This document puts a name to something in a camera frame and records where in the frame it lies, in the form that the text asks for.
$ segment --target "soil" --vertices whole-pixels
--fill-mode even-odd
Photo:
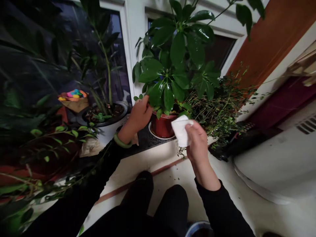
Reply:
[[[111,119],[114,119],[115,117],[120,116],[124,112],[124,107],[119,105],[119,104],[115,104],[114,105],[114,109],[112,109],[112,111],[113,111],[112,118],[108,118],[104,122],[109,121]],[[99,108],[98,107],[94,107],[91,110],[87,111],[87,113],[84,115],[84,120],[97,124],[97,123],[99,123],[99,120],[94,118],[93,116],[97,115],[98,113],[100,113]]]

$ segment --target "tissue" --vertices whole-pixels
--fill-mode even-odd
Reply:
[[[174,134],[178,139],[179,147],[187,147],[190,145],[190,139],[188,137],[187,131],[185,130],[185,125],[187,124],[193,125],[193,121],[189,120],[189,118],[185,115],[182,115],[175,121],[171,122]]]

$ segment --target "right hand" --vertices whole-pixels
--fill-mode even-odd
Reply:
[[[192,163],[208,162],[207,134],[198,122],[192,121],[193,125],[187,124],[185,126],[191,140],[190,146],[187,147],[187,156]]]

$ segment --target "left hand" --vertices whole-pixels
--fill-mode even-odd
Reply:
[[[128,144],[134,135],[143,129],[149,122],[153,108],[148,104],[149,96],[146,95],[142,100],[135,102],[131,114],[118,133],[118,138]]]

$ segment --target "red flower pot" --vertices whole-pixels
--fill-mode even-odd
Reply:
[[[174,135],[171,127],[171,122],[174,121],[177,115],[162,114],[160,119],[157,119],[157,112],[152,112],[151,131],[158,137],[170,138]]]

